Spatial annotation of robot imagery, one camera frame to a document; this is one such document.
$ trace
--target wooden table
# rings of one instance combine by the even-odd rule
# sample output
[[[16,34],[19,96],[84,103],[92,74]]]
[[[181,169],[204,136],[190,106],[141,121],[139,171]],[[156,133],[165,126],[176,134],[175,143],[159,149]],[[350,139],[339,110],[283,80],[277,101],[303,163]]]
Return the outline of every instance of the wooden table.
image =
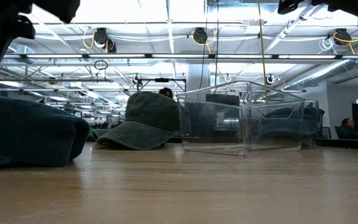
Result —
[[[110,151],[0,169],[0,223],[358,224],[358,150],[255,157]]]

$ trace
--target office chair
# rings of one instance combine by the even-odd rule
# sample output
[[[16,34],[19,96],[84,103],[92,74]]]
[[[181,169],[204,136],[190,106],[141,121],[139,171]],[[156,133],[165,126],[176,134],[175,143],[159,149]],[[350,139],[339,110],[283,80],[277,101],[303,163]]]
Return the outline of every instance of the office chair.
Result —
[[[335,126],[334,128],[335,128],[336,134],[338,135],[338,138],[345,139],[345,136],[343,136],[343,134],[342,134],[341,127]]]
[[[331,139],[331,130],[329,127],[323,127],[323,133],[321,135],[323,139]]]

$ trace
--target security camera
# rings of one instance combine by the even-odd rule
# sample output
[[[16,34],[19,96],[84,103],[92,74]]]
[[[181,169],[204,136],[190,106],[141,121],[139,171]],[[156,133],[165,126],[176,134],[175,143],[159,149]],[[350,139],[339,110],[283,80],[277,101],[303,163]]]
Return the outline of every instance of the security camera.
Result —
[[[274,83],[274,76],[270,74],[268,77],[266,77],[266,84],[271,85]]]

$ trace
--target baseball cap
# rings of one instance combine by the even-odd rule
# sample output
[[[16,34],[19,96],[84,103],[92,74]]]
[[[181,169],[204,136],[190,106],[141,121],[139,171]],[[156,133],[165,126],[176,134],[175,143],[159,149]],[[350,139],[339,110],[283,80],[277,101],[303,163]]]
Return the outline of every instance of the baseball cap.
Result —
[[[125,121],[114,129],[94,130],[96,143],[149,150],[180,131],[177,102],[158,93],[140,91],[130,96],[125,116]]]

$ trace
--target desk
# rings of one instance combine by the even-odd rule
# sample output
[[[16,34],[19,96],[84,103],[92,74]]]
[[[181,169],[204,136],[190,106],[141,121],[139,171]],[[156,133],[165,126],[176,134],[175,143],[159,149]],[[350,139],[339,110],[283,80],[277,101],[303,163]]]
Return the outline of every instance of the desk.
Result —
[[[65,168],[0,169],[0,223],[358,224],[358,150],[257,157],[110,151]]]

